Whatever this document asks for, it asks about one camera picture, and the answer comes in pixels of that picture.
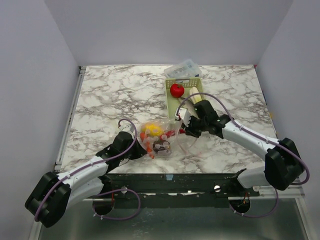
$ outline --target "clear plastic container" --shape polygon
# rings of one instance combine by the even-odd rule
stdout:
[[[164,70],[164,75],[169,79],[199,77],[201,70],[191,59],[168,67]]]

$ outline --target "banana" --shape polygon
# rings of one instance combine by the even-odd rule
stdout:
[[[199,92],[199,91],[198,91],[198,88],[196,88],[196,87],[194,86],[194,87],[192,87],[192,88],[189,90],[189,95],[195,94],[195,93],[198,93],[198,92]],[[200,94],[199,94],[199,95],[192,96],[192,97],[190,97],[190,99],[191,99],[191,101],[193,102],[193,104],[196,104],[196,103],[202,101],[202,98],[201,98],[201,95],[200,95]]]

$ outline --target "small sticker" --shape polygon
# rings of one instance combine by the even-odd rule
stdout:
[[[173,174],[166,174],[165,177],[166,177],[167,181],[172,181],[172,179],[174,178],[174,175]]]

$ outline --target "yellow toy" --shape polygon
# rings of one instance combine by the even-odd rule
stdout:
[[[157,124],[148,122],[141,127],[141,131],[151,137],[159,137],[164,134],[164,130]]]

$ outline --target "red apple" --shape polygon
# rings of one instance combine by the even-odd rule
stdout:
[[[172,86],[170,87],[170,93],[172,97],[178,99],[185,93],[185,89],[182,85],[178,85],[175,83],[175,84],[172,84]]]

